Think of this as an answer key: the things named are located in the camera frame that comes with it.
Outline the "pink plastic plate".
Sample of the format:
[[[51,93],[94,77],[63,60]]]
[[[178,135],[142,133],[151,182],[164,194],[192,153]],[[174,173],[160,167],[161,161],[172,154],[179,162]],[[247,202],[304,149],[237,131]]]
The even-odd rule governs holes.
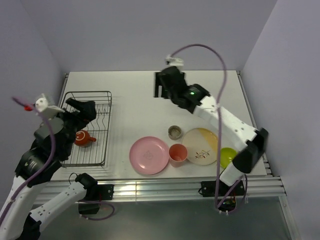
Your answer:
[[[131,146],[129,161],[140,174],[158,174],[169,162],[169,146],[157,137],[142,137]]]

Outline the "lime green bowl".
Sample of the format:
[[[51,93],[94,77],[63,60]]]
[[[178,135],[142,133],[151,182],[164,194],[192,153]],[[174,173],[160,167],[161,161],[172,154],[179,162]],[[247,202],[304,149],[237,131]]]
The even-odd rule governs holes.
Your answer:
[[[237,151],[230,147],[220,149],[220,166],[225,169],[235,158]]]

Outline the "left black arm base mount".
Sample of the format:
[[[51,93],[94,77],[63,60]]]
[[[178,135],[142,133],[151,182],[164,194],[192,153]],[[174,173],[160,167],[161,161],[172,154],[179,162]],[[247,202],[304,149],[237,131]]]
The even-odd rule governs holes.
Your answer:
[[[79,214],[86,218],[93,219],[89,215],[96,215],[101,207],[102,201],[109,201],[113,199],[114,185],[113,184],[98,184],[92,176],[87,173],[77,174],[75,172],[71,173],[69,176],[69,183],[71,184],[70,178],[72,175],[76,175],[75,182],[79,182],[84,185],[86,190],[86,195],[84,197],[85,201],[90,201],[94,203],[81,203],[78,205]]]

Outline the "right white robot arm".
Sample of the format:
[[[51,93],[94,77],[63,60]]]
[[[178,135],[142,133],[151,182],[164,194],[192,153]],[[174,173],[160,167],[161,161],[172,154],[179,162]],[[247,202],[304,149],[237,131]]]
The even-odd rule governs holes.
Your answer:
[[[200,117],[218,130],[218,139],[223,136],[231,141],[238,154],[216,183],[217,191],[229,194],[236,181],[252,172],[267,148],[269,133],[265,128],[256,129],[220,104],[222,92],[227,83],[227,71],[223,71],[222,85],[217,97],[199,84],[188,85],[185,73],[176,66],[170,66],[155,73],[154,96],[170,99],[173,104]]]

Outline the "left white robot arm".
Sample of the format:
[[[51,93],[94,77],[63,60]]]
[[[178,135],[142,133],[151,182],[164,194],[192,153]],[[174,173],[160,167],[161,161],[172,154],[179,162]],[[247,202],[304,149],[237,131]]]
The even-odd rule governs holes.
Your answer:
[[[32,209],[37,196],[71,155],[77,132],[96,118],[96,103],[69,98],[66,103],[75,109],[69,112],[44,96],[34,104],[24,103],[16,97],[13,100],[26,111],[35,111],[42,119],[42,125],[34,132],[31,148],[22,155],[15,169],[10,193],[0,211],[0,238],[37,240],[57,215],[73,203],[91,200],[98,193],[97,180],[82,173],[66,190]]]

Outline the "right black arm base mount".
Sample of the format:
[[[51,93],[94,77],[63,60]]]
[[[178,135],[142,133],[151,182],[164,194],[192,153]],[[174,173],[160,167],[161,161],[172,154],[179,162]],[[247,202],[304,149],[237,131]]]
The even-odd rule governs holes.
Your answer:
[[[228,193],[231,187],[227,186],[222,181],[219,182],[217,204],[221,203],[220,207],[218,208],[218,211],[221,214],[224,213],[228,215],[234,212],[237,207],[240,207],[247,201],[247,183],[247,180],[245,181],[245,183],[241,180],[234,187],[234,189]],[[215,197],[216,181],[202,181],[200,183],[198,193],[204,198]]]

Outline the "speckled ceramic small cup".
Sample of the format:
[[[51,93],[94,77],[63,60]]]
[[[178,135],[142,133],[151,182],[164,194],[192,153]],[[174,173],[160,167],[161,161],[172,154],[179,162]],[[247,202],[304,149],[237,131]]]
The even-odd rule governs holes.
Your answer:
[[[172,125],[168,128],[168,137],[171,140],[178,140],[182,136],[182,129],[177,125]]]

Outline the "pink plastic cup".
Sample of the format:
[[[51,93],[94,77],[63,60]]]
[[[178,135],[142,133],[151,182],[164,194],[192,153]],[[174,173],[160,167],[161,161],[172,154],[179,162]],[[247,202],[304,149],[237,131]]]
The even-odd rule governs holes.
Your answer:
[[[187,157],[188,150],[183,144],[176,143],[169,148],[169,163],[174,168],[183,166]]]

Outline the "orange ceramic mug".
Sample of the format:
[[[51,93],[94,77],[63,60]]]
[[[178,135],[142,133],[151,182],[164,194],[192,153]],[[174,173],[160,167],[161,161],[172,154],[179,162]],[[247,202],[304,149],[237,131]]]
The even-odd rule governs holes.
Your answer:
[[[86,130],[80,130],[75,134],[74,144],[78,147],[85,148],[96,141],[97,139],[92,137]]]

